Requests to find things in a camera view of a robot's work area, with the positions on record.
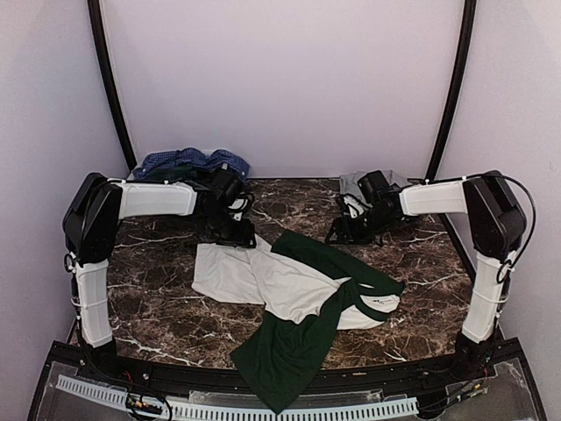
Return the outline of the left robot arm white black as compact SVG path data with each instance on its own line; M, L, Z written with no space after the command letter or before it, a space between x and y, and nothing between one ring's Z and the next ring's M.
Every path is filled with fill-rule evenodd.
M107 270L120 223L148 216L196 216L220 245L254 248L253 223L244 217L251 200L241 204L245 186L237 174L219 168L200 181L137 181L90 173L62 221L67 253L64 266L73 276L72 299L80 337L99 348L90 369L105 382L117 382L124 364L100 348L113 340L107 297Z

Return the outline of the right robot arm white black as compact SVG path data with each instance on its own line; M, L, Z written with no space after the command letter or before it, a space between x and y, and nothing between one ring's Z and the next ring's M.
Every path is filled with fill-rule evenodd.
M510 276L536 227L510 188L515 179L488 171L401 185L388 172L377 170L353 181L360 193L342 190L337 196L341 214L328 231L328 244L365 244L392 223L421 215L468 217L477 266L460 337L474 344L488 340L508 300Z

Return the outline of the white and green raglan shirt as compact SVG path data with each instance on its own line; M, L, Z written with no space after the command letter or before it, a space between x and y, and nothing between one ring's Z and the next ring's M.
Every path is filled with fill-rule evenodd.
M276 414L310 385L338 332L382 325L404 290L362 260L290 230L253 248L198 245L192 288L220 303L263 306L261 325L231 360Z

